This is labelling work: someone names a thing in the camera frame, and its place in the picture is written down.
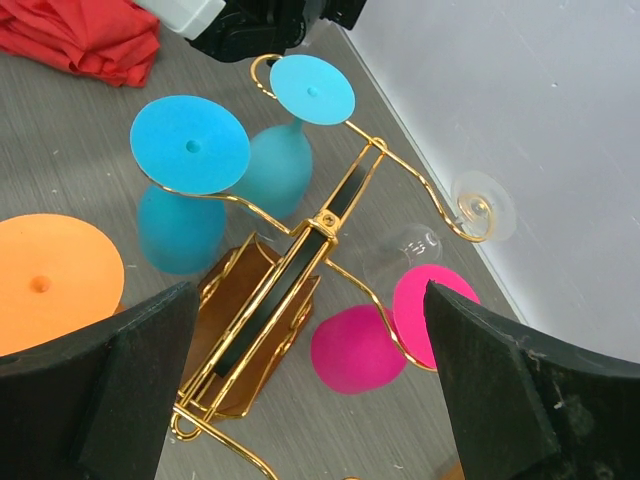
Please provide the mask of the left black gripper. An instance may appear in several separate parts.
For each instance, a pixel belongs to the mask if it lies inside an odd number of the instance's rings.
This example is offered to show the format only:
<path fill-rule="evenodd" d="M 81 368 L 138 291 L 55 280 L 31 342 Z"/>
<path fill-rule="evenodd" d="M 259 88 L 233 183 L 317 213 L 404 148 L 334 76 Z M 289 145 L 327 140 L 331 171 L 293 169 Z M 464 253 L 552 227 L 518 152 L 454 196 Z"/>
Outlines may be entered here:
<path fill-rule="evenodd" d="M 353 29 L 365 4 L 365 0 L 225 1 L 189 44 L 224 63 L 282 55 L 299 46 L 320 20 Z"/>

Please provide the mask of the light blue wine glass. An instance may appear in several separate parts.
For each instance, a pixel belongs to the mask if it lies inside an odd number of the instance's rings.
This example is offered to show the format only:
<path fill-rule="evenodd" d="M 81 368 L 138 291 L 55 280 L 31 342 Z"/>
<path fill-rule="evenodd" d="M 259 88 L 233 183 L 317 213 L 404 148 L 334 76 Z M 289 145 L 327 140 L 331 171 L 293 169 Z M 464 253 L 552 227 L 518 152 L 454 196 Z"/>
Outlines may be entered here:
<path fill-rule="evenodd" d="M 356 97 L 339 69 L 310 55 L 276 61 L 270 84 L 293 120 L 251 139 L 248 168 L 231 193 L 280 220 L 297 210 L 311 183 L 313 155 L 304 125 L 332 126 L 348 120 Z"/>

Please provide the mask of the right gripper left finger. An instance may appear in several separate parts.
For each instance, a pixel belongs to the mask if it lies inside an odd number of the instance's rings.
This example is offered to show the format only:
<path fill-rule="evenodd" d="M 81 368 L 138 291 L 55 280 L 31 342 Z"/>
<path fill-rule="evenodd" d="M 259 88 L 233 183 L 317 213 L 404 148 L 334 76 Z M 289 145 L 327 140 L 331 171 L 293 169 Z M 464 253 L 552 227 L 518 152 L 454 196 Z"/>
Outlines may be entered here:
<path fill-rule="evenodd" d="M 154 478 L 198 308 L 181 282 L 2 356 L 2 478 Z"/>

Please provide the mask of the red cloth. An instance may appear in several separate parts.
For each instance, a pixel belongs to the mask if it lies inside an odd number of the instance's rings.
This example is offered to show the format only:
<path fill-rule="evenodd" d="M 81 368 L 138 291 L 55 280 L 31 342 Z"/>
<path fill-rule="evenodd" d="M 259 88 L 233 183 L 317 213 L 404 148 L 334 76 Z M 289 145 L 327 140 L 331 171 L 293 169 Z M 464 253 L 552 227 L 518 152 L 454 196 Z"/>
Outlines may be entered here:
<path fill-rule="evenodd" d="M 114 87 L 146 85 L 160 21 L 132 1 L 3 1 L 1 51 Z"/>

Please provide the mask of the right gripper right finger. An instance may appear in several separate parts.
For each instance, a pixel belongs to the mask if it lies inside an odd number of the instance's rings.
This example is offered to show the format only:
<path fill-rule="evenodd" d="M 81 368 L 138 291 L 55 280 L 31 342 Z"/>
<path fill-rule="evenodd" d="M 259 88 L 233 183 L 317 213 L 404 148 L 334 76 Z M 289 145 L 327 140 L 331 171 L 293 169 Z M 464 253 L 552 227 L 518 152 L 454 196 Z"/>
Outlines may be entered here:
<path fill-rule="evenodd" d="M 638 478 L 638 364 L 435 282 L 424 315 L 465 478 Z"/>

